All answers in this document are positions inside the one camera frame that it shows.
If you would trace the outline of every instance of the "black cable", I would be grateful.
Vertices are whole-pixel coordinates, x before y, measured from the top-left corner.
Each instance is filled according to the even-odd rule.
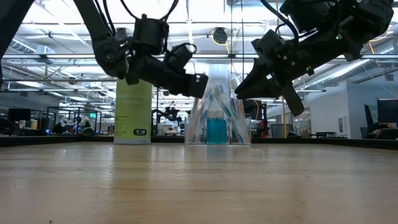
[[[296,27],[294,27],[294,25],[288,19],[286,19],[286,17],[284,17],[281,13],[276,11],[266,0],[261,0],[261,2],[268,10],[270,10],[270,12],[276,15],[290,28],[290,30],[292,30],[294,35],[294,44],[297,46],[299,44],[299,33],[297,32]]]
[[[241,14],[243,15],[243,0],[241,0]],[[243,28],[243,16],[241,17],[242,21],[242,81],[244,79],[244,28]]]
[[[106,18],[105,18],[105,15],[104,15],[104,13],[102,12],[100,3],[98,2],[98,0],[94,0],[94,2],[95,2],[95,4],[96,4],[96,6],[97,6],[97,10],[98,10],[98,12],[99,12],[99,16],[101,16],[101,19],[102,19],[102,21],[104,22],[104,25],[106,26],[106,28],[108,28],[108,31],[109,31],[110,33],[112,33],[112,30],[109,28],[108,22],[107,22],[107,20],[106,20]]]
[[[126,3],[124,2],[124,0],[120,0],[120,2],[122,3],[124,9],[130,14],[130,16],[132,16],[135,19],[139,19],[137,16],[135,16],[130,9],[127,7]],[[177,7],[178,4],[178,0],[174,0],[172,6],[170,7],[169,11],[166,13],[165,16],[163,16],[162,18],[160,18],[159,20],[162,21],[167,21],[167,19],[169,18],[169,15],[174,11],[174,9]]]
[[[284,26],[284,25],[286,25],[286,24],[279,24],[279,25],[275,28],[275,33],[277,33],[278,30],[279,30],[279,28],[281,28],[281,27]]]
[[[108,23],[111,26],[112,34],[113,34],[113,36],[115,36],[116,29],[114,28],[114,25],[113,25],[113,22],[111,19],[111,15],[109,14],[108,4],[107,4],[106,0],[103,0],[103,5],[104,5],[104,9],[105,9],[106,18],[108,19]]]
[[[167,21],[167,19],[169,18],[169,15],[174,11],[174,9],[177,7],[178,4],[178,0],[174,0],[172,6],[170,7],[169,11],[166,13],[166,15],[162,18],[160,18],[160,20],[164,20]]]
[[[127,7],[126,3],[124,2],[124,0],[120,0],[120,2],[122,3],[124,9],[130,14],[130,16],[132,16],[133,18],[135,18],[136,20],[139,19],[137,16],[135,16],[130,9]]]

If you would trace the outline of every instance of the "fluorescent light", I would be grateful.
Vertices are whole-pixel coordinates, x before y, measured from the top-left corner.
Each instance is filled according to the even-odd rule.
[[[40,91],[36,89],[7,89],[8,91]]]
[[[103,89],[77,89],[77,91],[110,91],[110,90],[103,90]]]
[[[43,85],[36,83],[36,82],[17,82],[18,84],[26,85],[26,86],[31,86],[31,87],[36,87],[40,88],[43,87]]]
[[[75,91],[75,90],[57,89],[57,90],[43,90],[43,91]]]
[[[77,101],[88,101],[88,99],[79,96],[70,96],[69,98]]]
[[[297,93],[320,93],[326,90],[296,90]]]
[[[113,109],[112,106],[108,106],[108,105],[104,105],[104,106],[100,106],[100,107],[102,107],[102,108],[104,108],[104,109]]]
[[[367,59],[367,60],[360,60],[360,61],[358,61],[358,62],[356,62],[356,63],[354,63],[354,64],[352,64],[352,65],[350,65],[350,66],[348,66],[348,67],[346,67],[346,68],[344,68],[344,69],[339,70],[338,72],[335,72],[335,73],[333,73],[333,74],[331,74],[331,75],[328,75],[328,76],[325,77],[325,78],[321,78],[320,80],[317,80],[317,81],[314,82],[314,83],[311,83],[311,84],[309,84],[309,85],[306,85],[304,88],[308,88],[308,87],[310,87],[310,86],[316,85],[316,84],[318,84],[318,83],[320,83],[320,82],[323,82],[323,81],[325,81],[325,80],[327,80],[327,79],[329,79],[329,78],[338,78],[338,77],[340,77],[340,76],[346,74],[347,72],[351,71],[352,69],[357,68],[357,67],[361,66],[362,64],[364,64],[364,63],[366,63],[366,62],[368,62],[368,61],[369,61],[369,59]]]
[[[236,55],[235,56],[236,58],[258,58],[259,56],[258,55],[255,55],[255,54],[244,54],[244,55],[241,55],[241,54],[239,54],[239,55]]]
[[[59,93],[55,93],[55,92],[49,92],[49,93],[53,94],[54,96],[65,97],[64,95],[61,95]]]
[[[263,102],[274,102],[275,101],[273,99],[264,99],[264,98],[254,98],[254,100],[261,100]]]
[[[57,58],[57,59],[60,59],[60,58],[65,58],[65,59],[68,59],[68,58],[84,58],[84,59],[95,59],[95,55],[93,55],[93,54],[73,54],[73,55],[68,55],[68,54],[65,54],[65,55],[56,55],[56,54],[53,54],[53,55],[47,55],[47,58]]]
[[[192,58],[228,58],[228,54],[194,54]]]

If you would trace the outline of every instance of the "wooden table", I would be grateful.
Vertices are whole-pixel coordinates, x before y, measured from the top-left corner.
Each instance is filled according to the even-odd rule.
[[[322,145],[0,148],[0,223],[397,223],[398,151]]]

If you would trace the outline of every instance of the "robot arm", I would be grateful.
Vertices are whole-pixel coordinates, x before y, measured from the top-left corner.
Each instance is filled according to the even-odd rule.
[[[0,1],[0,27],[4,28],[0,34],[0,58],[5,54],[33,2],[34,0]],[[90,33],[96,61],[105,73],[125,78],[129,85],[137,84],[141,79],[165,88],[174,95],[181,93],[197,98],[203,96],[208,77],[204,74],[186,74],[184,69],[194,52],[188,50],[187,44],[167,50],[169,25],[166,20],[178,0],[174,0],[169,13],[161,19],[147,18],[145,14],[141,19],[137,18],[122,0],[136,23],[133,36],[120,41],[115,39],[114,31],[108,27],[104,15],[93,0],[74,2]],[[163,62],[153,57],[162,53],[165,53]]]
[[[385,33],[394,11],[393,0],[286,0],[280,11],[290,16],[295,26],[265,0],[266,8],[288,25],[295,38],[284,40],[273,30],[252,41],[259,58],[240,86],[239,99],[284,96],[294,116],[304,110],[292,81],[344,54],[347,61],[360,58],[363,44]]]

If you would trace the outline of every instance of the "yellow cable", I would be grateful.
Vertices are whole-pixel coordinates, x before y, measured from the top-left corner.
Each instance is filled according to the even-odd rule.
[[[372,53],[374,54],[374,50],[373,50],[372,44],[369,43],[369,46],[370,46],[370,48],[371,48]]]
[[[287,130],[286,130],[286,112],[285,112],[285,98],[282,96],[282,107],[284,114],[284,137],[287,138]]]
[[[225,44],[219,44],[219,43],[217,43],[217,42],[214,40],[214,31],[211,32],[211,39],[213,40],[213,42],[214,42],[215,44],[217,44],[217,45],[221,45],[221,46],[224,46],[224,45],[225,45],[225,46],[226,46],[226,51],[228,52],[228,54],[230,54],[228,45],[232,43],[232,41],[233,41],[233,39],[234,39],[235,37],[236,37],[236,32],[234,32],[234,36],[233,36],[233,38],[231,39],[231,42],[225,43]]]
[[[229,54],[229,47],[228,47],[228,44],[226,44],[225,47],[226,47],[226,51],[227,51],[228,54]]]
[[[380,37],[380,38],[378,38],[376,40],[369,40],[369,42],[377,42],[379,40],[382,40],[382,39],[386,38],[387,36],[388,36],[388,30],[386,31],[386,34],[383,37]]]
[[[256,113],[256,119],[254,120],[254,125],[253,125],[253,131],[251,132],[252,134],[251,134],[251,138],[253,138],[253,136],[254,136],[254,128],[256,127],[256,121],[257,121],[257,118],[258,118],[258,116],[259,116],[259,104],[254,100],[254,102],[256,103],[256,105],[257,105],[257,113]]]

